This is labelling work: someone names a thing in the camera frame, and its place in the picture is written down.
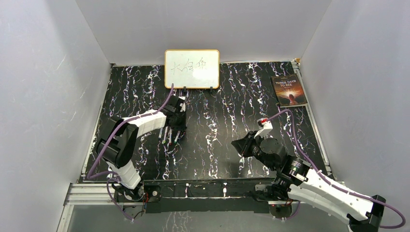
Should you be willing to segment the white pen red tip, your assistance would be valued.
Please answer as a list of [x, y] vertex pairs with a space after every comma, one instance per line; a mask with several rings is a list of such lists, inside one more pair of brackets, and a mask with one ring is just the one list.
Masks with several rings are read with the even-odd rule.
[[173, 130], [170, 128], [169, 129], [169, 137], [168, 137], [168, 144], [169, 145], [172, 144], [172, 134], [173, 134]]

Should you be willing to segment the white pen green tip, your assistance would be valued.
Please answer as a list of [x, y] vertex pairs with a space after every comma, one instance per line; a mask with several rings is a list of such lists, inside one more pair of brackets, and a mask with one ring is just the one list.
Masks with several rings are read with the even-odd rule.
[[167, 133], [168, 133], [168, 127], [164, 128], [164, 137], [162, 143], [165, 144], [167, 141]]

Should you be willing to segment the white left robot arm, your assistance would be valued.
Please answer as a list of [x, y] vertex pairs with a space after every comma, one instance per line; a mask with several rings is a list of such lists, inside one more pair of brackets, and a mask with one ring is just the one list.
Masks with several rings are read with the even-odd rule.
[[142, 179], [134, 167], [132, 156], [137, 139], [149, 132], [160, 130], [165, 140], [172, 142], [172, 133], [176, 133], [175, 141], [186, 131], [185, 96], [170, 96], [157, 109], [150, 109], [141, 115], [131, 117], [112, 117], [96, 143], [96, 152], [109, 165], [119, 183], [126, 189], [126, 195], [132, 201], [143, 198], [145, 189]]

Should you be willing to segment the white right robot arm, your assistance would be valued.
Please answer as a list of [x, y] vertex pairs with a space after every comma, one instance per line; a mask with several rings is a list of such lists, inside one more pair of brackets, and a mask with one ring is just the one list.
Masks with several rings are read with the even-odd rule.
[[239, 155], [254, 157], [276, 172], [272, 185], [257, 187], [258, 200], [297, 200], [337, 217], [353, 232], [377, 232], [384, 212], [385, 199], [379, 195], [360, 198], [338, 182], [321, 176], [310, 165], [286, 152], [275, 138], [263, 138], [256, 131], [231, 142]]

